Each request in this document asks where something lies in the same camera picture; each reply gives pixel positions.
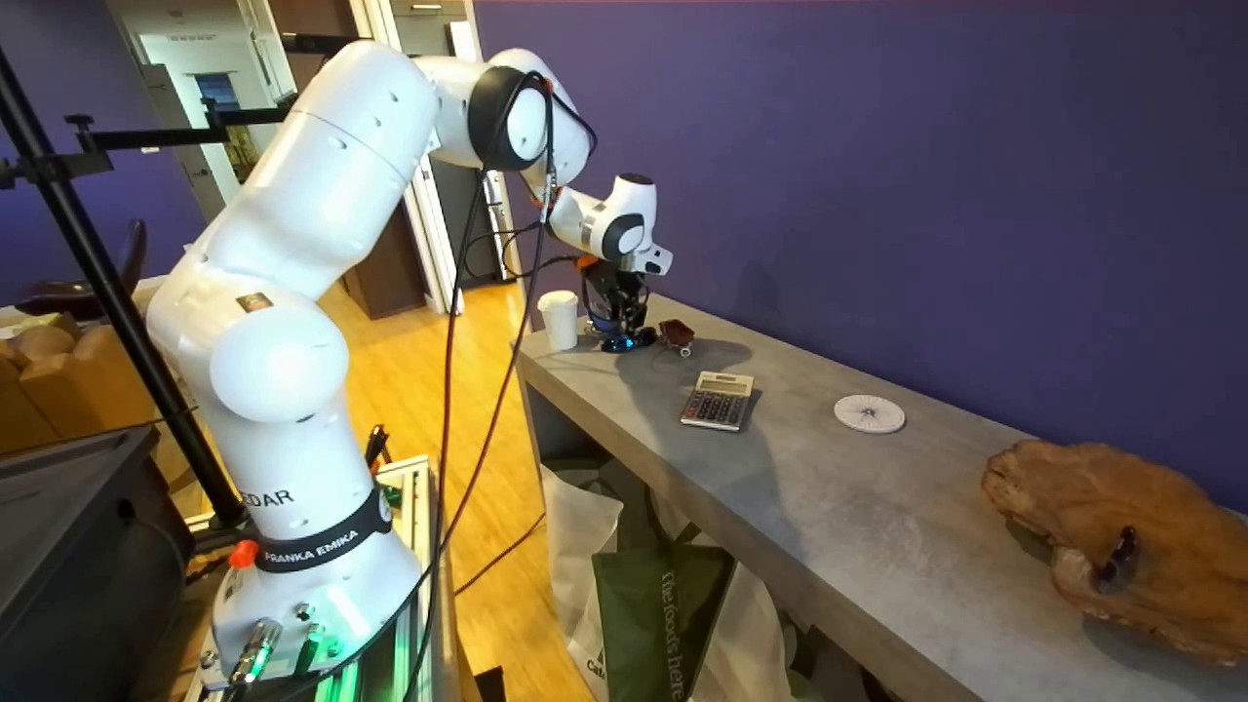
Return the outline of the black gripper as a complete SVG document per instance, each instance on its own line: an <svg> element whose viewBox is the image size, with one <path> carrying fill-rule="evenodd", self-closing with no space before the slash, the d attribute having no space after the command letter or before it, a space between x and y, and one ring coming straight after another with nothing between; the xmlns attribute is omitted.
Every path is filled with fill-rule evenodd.
<svg viewBox="0 0 1248 702"><path fill-rule="evenodd" d="M620 274L607 262L582 256L582 295L594 331L604 343L639 343L642 339L642 319L647 319L647 288L639 274Z"/></svg>

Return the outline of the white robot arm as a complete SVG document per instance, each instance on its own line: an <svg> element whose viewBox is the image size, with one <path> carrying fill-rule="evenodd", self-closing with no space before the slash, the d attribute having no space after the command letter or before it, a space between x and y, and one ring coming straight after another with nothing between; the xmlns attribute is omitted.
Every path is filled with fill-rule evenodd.
<svg viewBox="0 0 1248 702"><path fill-rule="evenodd" d="M553 71L522 48L465 63L356 40L155 284L149 334L204 408L254 522L210 613L213 688L328 673L417 594L421 562L348 426L348 339L319 295L378 244L428 158L514 170L558 243L620 274L665 274L655 181L617 176L584 193L594 146Z"/></svg>

